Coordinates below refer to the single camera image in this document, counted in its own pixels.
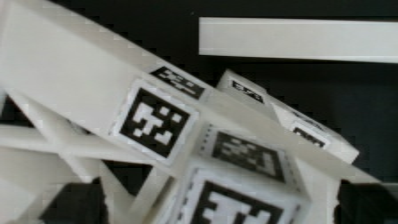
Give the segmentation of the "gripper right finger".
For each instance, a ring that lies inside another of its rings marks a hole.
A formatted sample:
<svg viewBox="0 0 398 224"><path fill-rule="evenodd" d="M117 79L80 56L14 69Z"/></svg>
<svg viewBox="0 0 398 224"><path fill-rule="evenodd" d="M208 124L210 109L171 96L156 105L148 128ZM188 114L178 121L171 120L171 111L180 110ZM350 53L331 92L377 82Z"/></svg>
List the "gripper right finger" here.
<svg viewBox="0 0 398 224"><path fill-rule="evenodd" d="M398 183L341 181L334 224L398 224Z"/></svg>

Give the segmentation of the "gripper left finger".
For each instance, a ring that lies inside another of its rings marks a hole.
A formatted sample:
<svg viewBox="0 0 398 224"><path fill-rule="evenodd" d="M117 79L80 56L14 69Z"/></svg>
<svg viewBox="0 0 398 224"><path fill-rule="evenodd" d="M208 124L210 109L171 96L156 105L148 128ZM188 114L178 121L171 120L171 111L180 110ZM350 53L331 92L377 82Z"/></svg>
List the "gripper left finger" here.
<svg viewBox="0 0 398 224"><path fill-rule="evenodd" d="M43 224L108 224L101 180L69 183L41 213Z"/></svg>

